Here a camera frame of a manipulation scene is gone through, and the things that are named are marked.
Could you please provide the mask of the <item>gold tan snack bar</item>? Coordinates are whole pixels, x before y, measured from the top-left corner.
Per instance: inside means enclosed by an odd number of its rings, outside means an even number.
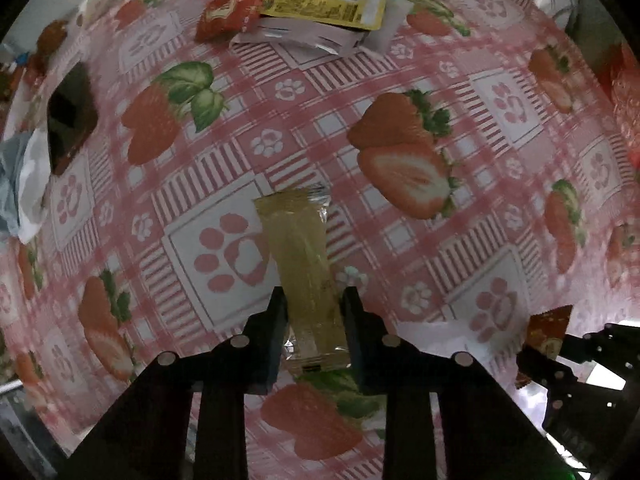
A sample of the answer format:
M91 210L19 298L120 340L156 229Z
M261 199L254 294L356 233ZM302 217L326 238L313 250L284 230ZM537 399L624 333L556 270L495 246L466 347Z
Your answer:
M326 252L330 190L288 188L254 200L288 305L285 363L294 375L349 367L338 290Z

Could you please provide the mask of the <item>red foil snack packets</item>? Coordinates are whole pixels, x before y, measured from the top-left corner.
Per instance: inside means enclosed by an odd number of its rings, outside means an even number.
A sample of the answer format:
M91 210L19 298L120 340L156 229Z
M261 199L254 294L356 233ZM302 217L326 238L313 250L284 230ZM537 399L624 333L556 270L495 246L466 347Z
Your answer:
M527 325L522 351L530 347L555 360L560 355L572 312L573 307L568 304L532 315Z

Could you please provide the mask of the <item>strawberry paw print tablecloth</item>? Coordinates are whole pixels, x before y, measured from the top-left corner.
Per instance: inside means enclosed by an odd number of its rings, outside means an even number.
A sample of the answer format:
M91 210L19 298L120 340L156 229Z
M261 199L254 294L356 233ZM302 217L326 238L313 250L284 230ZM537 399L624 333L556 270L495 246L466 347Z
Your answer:
M532 0L126 0L6 127L1 328L63 479L639 474L612 105Z

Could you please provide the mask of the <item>blue white crumpled cloth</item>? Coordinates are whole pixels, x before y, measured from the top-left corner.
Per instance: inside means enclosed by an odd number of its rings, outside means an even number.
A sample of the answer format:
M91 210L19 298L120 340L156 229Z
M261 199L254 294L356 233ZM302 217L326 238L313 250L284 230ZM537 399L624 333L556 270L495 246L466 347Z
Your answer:
M1 239L28 244L47 215L44 196L52 177L46 129L1 142Z

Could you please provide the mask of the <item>smartphone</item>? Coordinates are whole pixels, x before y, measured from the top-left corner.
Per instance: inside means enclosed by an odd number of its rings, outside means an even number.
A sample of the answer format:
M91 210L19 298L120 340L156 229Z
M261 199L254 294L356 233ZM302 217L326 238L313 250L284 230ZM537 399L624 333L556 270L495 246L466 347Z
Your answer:
M76 63L47 102L51 172L62 176L98 124L87 64Z

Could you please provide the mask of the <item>clear white snack bag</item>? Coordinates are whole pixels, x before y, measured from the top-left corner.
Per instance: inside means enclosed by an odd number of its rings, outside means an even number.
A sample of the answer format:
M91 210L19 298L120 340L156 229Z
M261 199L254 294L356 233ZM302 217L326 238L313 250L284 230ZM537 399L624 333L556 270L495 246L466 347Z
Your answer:
M284 44L341 56L367 52L383 56L400 26L412 10L408 0L388 0L383 14L382 26L373 32L348 29L295 18L260 18L248 32L239 32L231 44Z

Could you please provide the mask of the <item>orange red snack bar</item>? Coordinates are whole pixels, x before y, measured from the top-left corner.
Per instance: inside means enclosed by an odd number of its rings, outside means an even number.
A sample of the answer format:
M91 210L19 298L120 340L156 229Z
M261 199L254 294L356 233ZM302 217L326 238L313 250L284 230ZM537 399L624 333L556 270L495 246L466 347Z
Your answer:
M264 0L212 0L206 4L198 26L195 41L199 44L247 32L259 20Z

